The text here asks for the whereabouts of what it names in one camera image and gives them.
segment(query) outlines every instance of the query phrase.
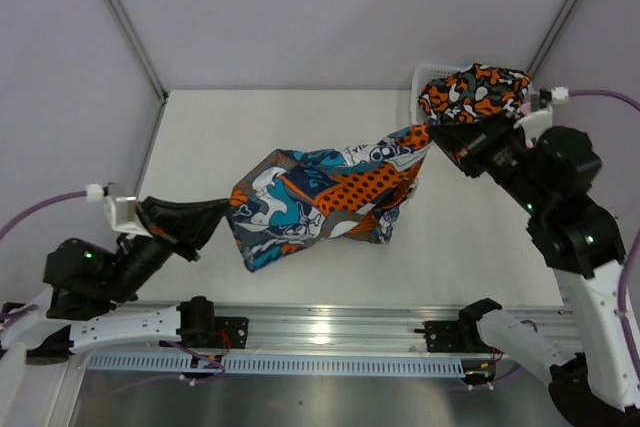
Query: white basket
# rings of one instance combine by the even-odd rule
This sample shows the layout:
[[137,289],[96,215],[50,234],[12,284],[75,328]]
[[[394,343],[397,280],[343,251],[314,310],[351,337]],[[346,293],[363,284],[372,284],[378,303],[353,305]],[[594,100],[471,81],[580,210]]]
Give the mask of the white basket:
[[422,95],[422,89],[435,79],[449,77],[454,72],[464,70],[466,67],[451,67],[449,65],[420,64],[416,67],[411,82],[411,124],[423,124],[427,121],[426,114],[418,106],[418,99]]

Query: gray floor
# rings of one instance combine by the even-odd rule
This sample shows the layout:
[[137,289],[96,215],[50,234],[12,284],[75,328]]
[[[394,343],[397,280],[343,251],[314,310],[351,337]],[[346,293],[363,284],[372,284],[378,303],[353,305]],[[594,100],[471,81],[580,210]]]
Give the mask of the gray floor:
[[544,387],[523,371],[493,392],[467,392],[457,380],[276,375],[228,375],[196,387],[164,379],[113,392],[153,376],[88,372],[71,425],[569,425],[556,412]]

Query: patterned cloth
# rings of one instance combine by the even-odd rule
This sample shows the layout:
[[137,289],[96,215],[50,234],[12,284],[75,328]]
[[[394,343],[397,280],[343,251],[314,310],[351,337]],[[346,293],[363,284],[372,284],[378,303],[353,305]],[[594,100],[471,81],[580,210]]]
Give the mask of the patterned cloth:
[[245,266],[254,272],[328,238],[389,242],[429,147],[427,124],[517,114],[529,83],[525,72],[474,64],[427,84],[426,124],[344,150],[275,150],[231,194],[227,218]]

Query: table top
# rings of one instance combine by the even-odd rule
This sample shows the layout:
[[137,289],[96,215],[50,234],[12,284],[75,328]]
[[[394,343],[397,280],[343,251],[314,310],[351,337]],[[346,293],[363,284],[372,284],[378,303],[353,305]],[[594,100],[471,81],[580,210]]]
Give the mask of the table top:
[[[408,123],[408,91],[173,91],[141,198],[228,197],[276,148],[374,143]],[[487,176],[468,179],[433,146],[391,242],[332,239],[248,272],[226,222],[196,263],[173,256],[141,299],[243,304],[418,307],[492,297],[505,306],[562,304],[527,214]]]

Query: white wall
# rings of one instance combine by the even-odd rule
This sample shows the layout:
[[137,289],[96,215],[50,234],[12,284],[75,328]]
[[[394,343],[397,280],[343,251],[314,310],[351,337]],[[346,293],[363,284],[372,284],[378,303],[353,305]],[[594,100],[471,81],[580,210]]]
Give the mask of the white wall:
[[420,61],[526,68],[562,0],[123,0],[169,89],[408,88]]
[[[536,79],[542,85],[612,89],[640,99],[640,0],[584,0]],[[576,98],[557,109],[564,124],[589,133],[604,168],[593,197],[619,216],[629,247],[640,228],[640,115],[613,99]],[[640,265],[632,277],[640,311]]]
[[[132,187],[157,108],[102,0],[0,0],[0,224],[86,182]],[[99,204],[59,204],[9,234],[0,303],[37,294],[71,236],[110,246]],[[56,373],[30,375],[8,425],[39,425]]]

